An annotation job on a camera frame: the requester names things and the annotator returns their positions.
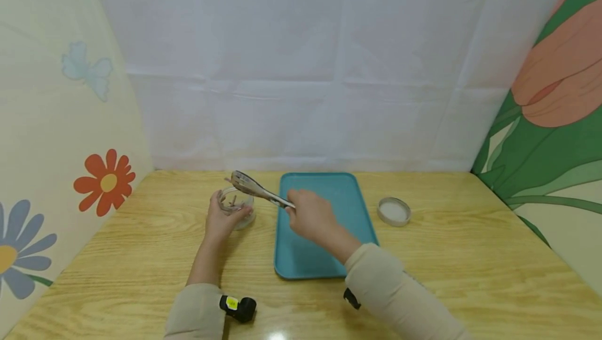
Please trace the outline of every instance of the sleeve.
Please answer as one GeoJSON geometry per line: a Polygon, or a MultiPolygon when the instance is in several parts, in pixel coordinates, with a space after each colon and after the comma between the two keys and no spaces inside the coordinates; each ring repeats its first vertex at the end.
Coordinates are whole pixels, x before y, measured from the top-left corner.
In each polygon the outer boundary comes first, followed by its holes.
{"type": "Polygon", "coordinates": [[[349,290],[368,311],[407,340],[471,340],[436,297],[375,244],[362,245],[345,263],[349,290]]]}
{"type": "Polygon", "coordinates": [[[186,286],[178,294],[165,325],[164,340],[221,340],[226,313],[222,291],[211,284],[186,286]]]}

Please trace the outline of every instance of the plastic tray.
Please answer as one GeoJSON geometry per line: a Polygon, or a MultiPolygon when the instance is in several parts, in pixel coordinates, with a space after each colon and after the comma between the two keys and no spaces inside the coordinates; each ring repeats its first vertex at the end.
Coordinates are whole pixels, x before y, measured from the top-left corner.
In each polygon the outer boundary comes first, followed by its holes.
{"type": "MultiPolygon", "coordinates": [[[[289,189],[316,192],[332,203],[339,224],[362,243],[379,244],[356,178],[349,173],[287,173],[280,180],[280,195],[289,189]]],[[[282,278],[344,277],[347,272],[334,257],[288,225],[288,214],[278,209],[274,269],[282,278]]]]}

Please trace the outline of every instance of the wooden table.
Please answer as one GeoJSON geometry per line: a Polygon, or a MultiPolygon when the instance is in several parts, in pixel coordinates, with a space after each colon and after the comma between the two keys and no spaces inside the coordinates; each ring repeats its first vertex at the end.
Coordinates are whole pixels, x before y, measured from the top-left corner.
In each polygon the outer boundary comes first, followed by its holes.
{"type": "MultiPolygon", "coordinates": [[[[281,173],[252,173],[277,191],[281,173]]],[[[155,171],[92,238],[8,339],[158,339],[203,237],[221,172],[155,171]]],[[[357,173],[381,246],[434,292],[475,339],[602,339],[602,301],[476,177],[357,173]],[[380,198],[413,209],[404,228],[376,216],[380,198]]],[[[342,280],[287,282],[273,269],[276,207],[230,240],[222,288],[258,302],[229,339],[396,339],[341,299],[342,280]]]]}

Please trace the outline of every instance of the pink tulip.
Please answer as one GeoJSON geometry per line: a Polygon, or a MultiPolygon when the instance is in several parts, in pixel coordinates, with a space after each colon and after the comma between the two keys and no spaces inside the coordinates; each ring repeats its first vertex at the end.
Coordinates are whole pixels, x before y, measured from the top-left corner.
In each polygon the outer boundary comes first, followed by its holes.
{"type": "Polygon", "coordinates": [[[512,94],[542,127],[565,126],[602,104],[602,0],[583,7],[527,55],[512,94]]]}

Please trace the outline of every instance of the butterfly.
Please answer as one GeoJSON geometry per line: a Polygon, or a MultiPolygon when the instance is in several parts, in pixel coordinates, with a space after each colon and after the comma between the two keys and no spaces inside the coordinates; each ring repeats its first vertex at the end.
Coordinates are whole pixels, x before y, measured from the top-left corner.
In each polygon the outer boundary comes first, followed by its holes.
{"type": "Polygon", "coordinates": [[[86,61],[86,43],[82,41],[69,44],[69,53],[63,54],[63,75],[71,80],[84,80],[100,101],[107,102],[112,64],[109,58],[101,58],[94,66],[86,61]]]}

